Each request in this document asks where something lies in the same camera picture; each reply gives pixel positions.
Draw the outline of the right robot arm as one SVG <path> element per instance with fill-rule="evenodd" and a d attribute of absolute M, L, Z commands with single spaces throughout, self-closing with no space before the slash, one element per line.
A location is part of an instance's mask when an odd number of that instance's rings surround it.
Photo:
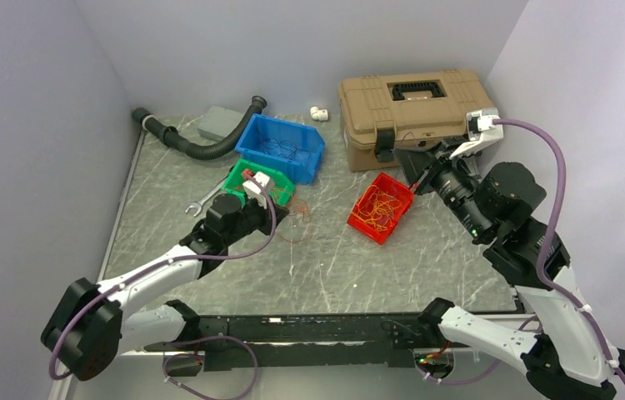
<path fill-rule="evenodd" d="M 625 374 L 625 350 L 601 340 L 589 323 L 570 257 L 558 236 L 533 216 L 546 197 L 519 162 L 500 162 L 476 179 L 438 144 L 427 150 L 397 148 L 407 182 L 416 193 L 435 193 L 484 246 L 484 257 L 515 289 L 542 325 L 540 333 L 510 329 L 433 299 L 418 315 L 424 343 L 467 345 L 519 371 L 549 399 L 612 399 L 612 377 Z"/>

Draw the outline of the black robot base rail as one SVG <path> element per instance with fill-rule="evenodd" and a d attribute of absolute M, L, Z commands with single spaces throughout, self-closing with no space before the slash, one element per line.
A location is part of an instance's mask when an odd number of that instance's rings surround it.
<path fill-rule="evenodd" d="M 202 315 L 197 328 L 159 339 L 149 352 L 195 351 L 207 372 L 251 367 L 449 363 L 454 345 L 430 332 L 416 312 Z"/>

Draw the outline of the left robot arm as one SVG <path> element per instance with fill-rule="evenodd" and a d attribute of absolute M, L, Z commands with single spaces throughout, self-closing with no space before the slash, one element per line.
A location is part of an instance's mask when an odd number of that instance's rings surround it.
<path fill-rule="evenodd" d="M 142 308 L 232 260 L 229 248 L 252 233 L 273 239 L 287 215 L 288 209 L 276 202 L 241 203 L 234 195 L 222 194 L 192 231 L 162 256 L 114 278 L 72 282 L 40 337 L 51 352 L 50 378 L 73 375 L 87 381 L 114 358 L 155 343 L 191 348 L 198 339 L 200 317 L 189 306 L 174 300 L 152 311 Z"/>

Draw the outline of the white pipe elbow fitting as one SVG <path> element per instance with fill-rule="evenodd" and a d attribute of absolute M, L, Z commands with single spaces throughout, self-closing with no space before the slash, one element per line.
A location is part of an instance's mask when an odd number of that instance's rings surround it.
<path fill-rule="evenodd" d="M 309 113 L 313 121 L 326 122 L 329 120 L 329 113 L 326 108 L 313 106 L 309 109 Z"/>

